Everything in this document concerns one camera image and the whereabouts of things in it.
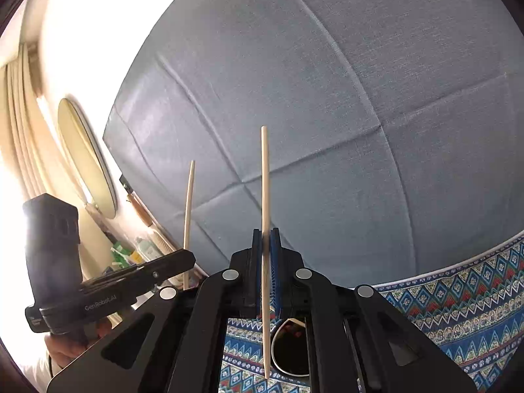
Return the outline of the person's left hand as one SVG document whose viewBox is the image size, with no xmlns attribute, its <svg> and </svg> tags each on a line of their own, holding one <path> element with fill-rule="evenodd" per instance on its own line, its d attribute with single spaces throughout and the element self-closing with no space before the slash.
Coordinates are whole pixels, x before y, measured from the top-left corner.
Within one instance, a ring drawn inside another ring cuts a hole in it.
<svg viewBox="0 0 524 393">
<path fill-rule="evenodd" d="M 87 344 L 79 343 L 64 335 L 46 334 L 45 345 L 51 358 L 51 363 L 56 364 L 60 368 L 64 368 L 82 355 L 87 349 L 91 348 L 97 341 L 109 334 L 111 330 L 111 322 L 107 318 L 101 319 L 96 324 L 96 335 L 94 339 Z"/>
</svg>

